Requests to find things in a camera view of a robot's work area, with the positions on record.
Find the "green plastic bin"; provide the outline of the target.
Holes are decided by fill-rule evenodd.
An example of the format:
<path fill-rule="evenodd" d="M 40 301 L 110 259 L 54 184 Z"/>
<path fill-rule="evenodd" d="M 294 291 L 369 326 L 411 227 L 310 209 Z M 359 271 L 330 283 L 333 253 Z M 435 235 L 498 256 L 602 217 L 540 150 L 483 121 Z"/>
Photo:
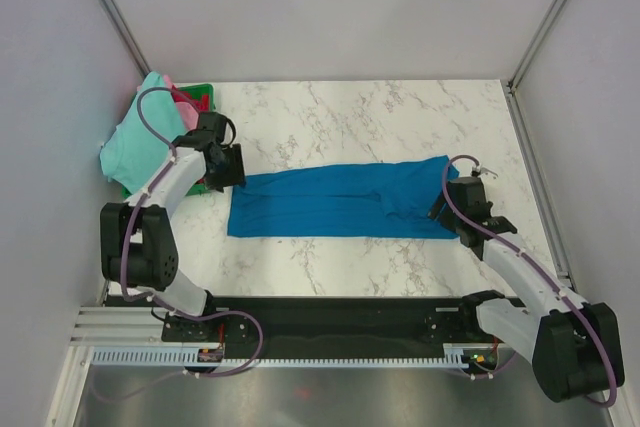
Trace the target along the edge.
<path fill-rule="evenodd" d="M 169 76 L 150 73 L 123 120 L 100 153 L 104 176 L 121 186 L 127 197 L 142 187 L 161 166 L 169 147 L 144 126 L 172 141 L 196 127 L 198 115 L 215 109 L 212 85 L 177 86 Z"/>

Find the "blue t shirt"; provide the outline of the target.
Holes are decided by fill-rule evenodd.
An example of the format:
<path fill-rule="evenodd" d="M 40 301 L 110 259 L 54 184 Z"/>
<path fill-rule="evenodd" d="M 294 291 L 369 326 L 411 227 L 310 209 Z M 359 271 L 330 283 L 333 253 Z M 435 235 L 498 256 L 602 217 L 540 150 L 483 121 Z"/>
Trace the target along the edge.
<path fill-rule="evenodd" d="M 335 164 L 251 175 L 232 191 L 227 234 L 237 238 L 453 239 L 428 218 L 449 158 Z"/>

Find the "teal t shirt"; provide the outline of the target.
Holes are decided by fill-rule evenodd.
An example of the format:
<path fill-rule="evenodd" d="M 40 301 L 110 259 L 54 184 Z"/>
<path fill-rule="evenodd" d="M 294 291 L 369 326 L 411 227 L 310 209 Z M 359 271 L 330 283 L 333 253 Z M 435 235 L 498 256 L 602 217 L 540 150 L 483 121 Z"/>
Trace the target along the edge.
<path fill-rule="evenodd" d="M 165 161 L 169 147 L 142 123 L 138 111 L 139 94 L 153 87 L 165 87 L 158 72 L 149 73 L 140 86 L 124 119 L 100 151 L 103 175 L 116 181 L 130 193 L 136 192 Z M 154 91 L 144 96 L 142 111 L 147 123 L 167 141 L 186 133 L 184 122 L 168 91 Z"/>

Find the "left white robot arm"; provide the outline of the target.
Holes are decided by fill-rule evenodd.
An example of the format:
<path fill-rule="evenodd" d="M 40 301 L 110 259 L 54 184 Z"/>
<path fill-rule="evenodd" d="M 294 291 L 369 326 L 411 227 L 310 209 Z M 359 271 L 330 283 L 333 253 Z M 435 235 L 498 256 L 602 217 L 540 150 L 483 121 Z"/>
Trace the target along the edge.
<path fill-rule="evenodd" d="M 211 294 L 180 270 L 171 218 L 199 181 L 214 192 L 246 183 L 235 137 L 228 117 L 201 114 L 194 130 L 169 143 L 166 159 L 141 189 L 100 212 L 103 277 L 119 284 L 128 302 L 146 299 L 185 317 L 185 329 L 198 340 L 215 336 L 220 318 L 207 307 Z"/>

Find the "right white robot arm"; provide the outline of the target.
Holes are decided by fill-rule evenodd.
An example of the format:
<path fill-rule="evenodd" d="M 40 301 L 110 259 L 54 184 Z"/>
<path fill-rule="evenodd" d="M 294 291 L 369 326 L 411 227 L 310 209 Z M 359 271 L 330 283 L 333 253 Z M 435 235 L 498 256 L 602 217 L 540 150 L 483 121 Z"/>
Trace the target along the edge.
<path fill-rule="evenodd" d="M 618 322 L 605 303 L 592 304 L 552 276 L 529 252 L 517 228 L 492 214 L 477 176 L 443 178 L 430 219 L 456 234 L 463 246 L 507 282 L 518 300 L 495 290 L 462 299 L 458 328 L 467 339 L 487 334 L 528 361 L 543 393 L 554 402 L 576 397 L 617 401 L 625 374 Z"/>

